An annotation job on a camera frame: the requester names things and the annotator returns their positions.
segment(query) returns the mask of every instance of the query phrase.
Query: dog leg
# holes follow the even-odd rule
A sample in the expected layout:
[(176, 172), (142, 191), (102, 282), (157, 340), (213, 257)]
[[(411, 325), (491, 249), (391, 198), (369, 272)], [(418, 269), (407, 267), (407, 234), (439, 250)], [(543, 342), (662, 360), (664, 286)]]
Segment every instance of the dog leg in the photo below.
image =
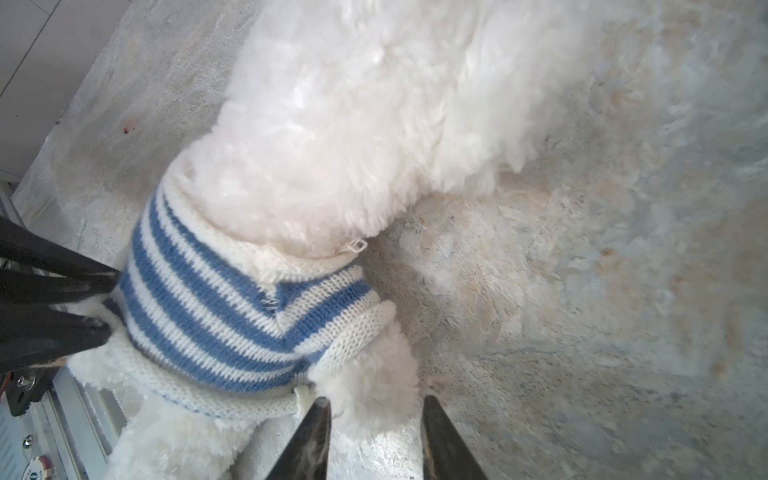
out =
[(369, 438), (402, 425), (419, 406), (418, 364), (400, 325), (383, 330), (341, 369), (311, 378), (331, 401), (334, 427)]
[(123, 429), (104, 480), (217, 480), (256, 426), (212, 419), (151, 396)]

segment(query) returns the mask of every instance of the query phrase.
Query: round label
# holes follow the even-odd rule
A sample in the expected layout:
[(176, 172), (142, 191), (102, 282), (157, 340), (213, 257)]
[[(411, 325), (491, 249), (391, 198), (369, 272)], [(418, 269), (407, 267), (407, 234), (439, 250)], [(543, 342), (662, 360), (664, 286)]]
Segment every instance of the round label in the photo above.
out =
[(22, 474), (22, 480), (51, 480), (51, 478), (53, 478), (53, 464), (45, 455), (32, 457)]

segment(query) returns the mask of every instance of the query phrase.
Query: sweater sleeve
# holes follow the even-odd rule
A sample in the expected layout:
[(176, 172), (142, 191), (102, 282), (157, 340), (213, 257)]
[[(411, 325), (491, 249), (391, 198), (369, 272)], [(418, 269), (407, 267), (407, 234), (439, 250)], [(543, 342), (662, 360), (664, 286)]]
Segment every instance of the sweater sleeve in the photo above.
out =
[(390, 323), (395, 321), (396, 307), (386, 300), (339, 325), (339, 334), (310, 367), (310, 376), (333, 372), (355, 357)]

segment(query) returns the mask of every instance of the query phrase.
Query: dog fur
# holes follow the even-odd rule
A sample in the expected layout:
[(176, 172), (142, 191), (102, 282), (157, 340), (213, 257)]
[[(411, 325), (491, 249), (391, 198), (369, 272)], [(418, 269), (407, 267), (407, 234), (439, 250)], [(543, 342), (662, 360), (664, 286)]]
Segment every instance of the dog fur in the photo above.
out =
[[(272, 2), (216, 125), (172, 173), (231, 236), (330, 257), (422, 195), (489, 193), (500, 167), (520, 171), (562, 91), (587, 71), (593, 24), (578, 0)], [(100, 388), (130, 382), (100, 349), (70, 368)], [(394, 325), (342, 371), (311, 380), (331, 400), (334, 427), (368, 436), (414, 413), (416, 371)], [(256, 428), (133, 387), (147, 400), (107, 478), (219, 478)]]

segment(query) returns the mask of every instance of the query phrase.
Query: black metal leg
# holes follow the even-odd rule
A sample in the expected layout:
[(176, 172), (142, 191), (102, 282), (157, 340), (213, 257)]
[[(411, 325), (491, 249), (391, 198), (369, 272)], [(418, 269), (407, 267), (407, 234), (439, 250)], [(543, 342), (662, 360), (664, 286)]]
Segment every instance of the black metal leg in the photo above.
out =
[(116, 280), (120, 272), (56, 243), (28, 232), (0, 217), (0, 257), (77, 280), (106, 276)]
[(425, 480), (485, 480), (475, 457), (436, 397), (424, 398), (422, 449)]
[(0, 303), (38, 304), (78, 302), (99, 293), (110, 293), (114, 281), (106, 276), (73, 280), (63, 276), (42, 276), (0, 270)]
[(331, 435), (331, 402), (312, 405), (266, 480), (325, 480)]
[(47, 363), (104, 345), (109, 325), (46, 306), (0, 304), (0, 372)]

